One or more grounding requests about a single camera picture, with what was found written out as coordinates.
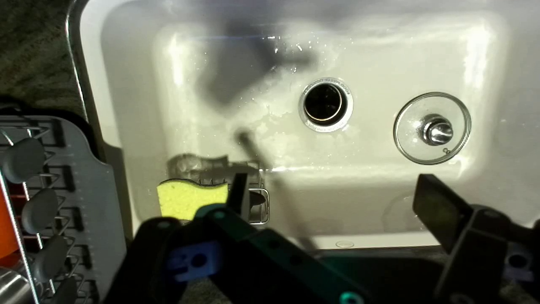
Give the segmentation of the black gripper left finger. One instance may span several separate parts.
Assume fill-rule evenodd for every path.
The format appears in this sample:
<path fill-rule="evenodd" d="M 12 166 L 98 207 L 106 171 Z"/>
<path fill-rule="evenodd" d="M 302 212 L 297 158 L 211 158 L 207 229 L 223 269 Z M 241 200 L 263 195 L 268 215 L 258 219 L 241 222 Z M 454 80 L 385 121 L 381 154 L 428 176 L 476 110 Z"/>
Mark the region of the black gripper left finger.
<path fill-rule="evenodd" d="M 256 230 L 228 207 L 196 222 L 223 251 L 211 283 L 234 304 L 361 304 L 361 291 L 275 230 Z"/>

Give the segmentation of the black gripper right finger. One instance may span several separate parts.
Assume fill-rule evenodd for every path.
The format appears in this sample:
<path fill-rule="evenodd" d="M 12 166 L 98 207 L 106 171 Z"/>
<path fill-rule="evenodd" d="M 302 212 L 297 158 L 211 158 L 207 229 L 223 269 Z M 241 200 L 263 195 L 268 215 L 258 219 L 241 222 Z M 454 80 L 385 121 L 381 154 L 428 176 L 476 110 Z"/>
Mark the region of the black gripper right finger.
<path fill-rule="evenodd" d="M 538 227 L 469 205 L 434 175 L 420 175 L 413 214 L 449 254 L 434 296 L 442 304 L 504 304 L 504 286 L 538 303 Z"/>

